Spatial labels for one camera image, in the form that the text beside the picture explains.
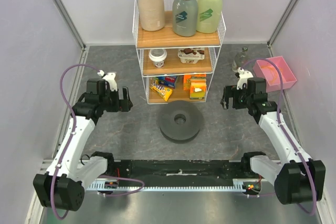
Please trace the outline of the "black cable spool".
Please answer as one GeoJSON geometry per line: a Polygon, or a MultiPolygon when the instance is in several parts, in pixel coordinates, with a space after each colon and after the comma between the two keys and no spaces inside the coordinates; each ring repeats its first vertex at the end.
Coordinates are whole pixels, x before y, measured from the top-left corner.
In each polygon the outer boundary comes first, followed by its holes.
{"type": "Polygon", "coordinates": [[[178,100],[162,106],[157,124],[167,140],[187,143],[197,137],[204,126],[204,117],[194,104],[178,100]]]}

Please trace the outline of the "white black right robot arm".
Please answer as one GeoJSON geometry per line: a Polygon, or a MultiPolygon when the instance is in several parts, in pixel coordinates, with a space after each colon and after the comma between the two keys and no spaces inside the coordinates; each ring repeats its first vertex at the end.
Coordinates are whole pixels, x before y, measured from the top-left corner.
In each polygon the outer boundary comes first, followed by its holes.
{"type": "Polygon", "coordinates": [[[257,174],[266,179],[283,205],[321,200],[326,167],[306,153],[290,132],[276,102],[268,100],[265,79],[252,77],[242,87],[225,86],[220,101],[224,109],[228,109],[230,99],[234,109],[248,110],[280,159],[277,164],[263,152],[245,153],[241,174],[248,179],[257,174]]]}

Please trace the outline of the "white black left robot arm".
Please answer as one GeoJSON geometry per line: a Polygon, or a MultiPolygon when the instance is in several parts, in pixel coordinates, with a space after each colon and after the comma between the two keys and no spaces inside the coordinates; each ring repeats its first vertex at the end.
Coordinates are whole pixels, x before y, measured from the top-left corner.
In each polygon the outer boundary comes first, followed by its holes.
{"type": "Polygon", "coordinates": [[[114,73],[87,81],[86,91],[72,107],[74,114],[69,129],[51,165],[44,174],[33,180],[35,192],[44,207],[77,211],[82,205],[86,189],[101,175],[111,178],[115,173],[111,153],[95,151],[87,164],[78,168],[84,146],[104,112],[129,112],[133,106],[128,88],[123,98],[114,73]]]}

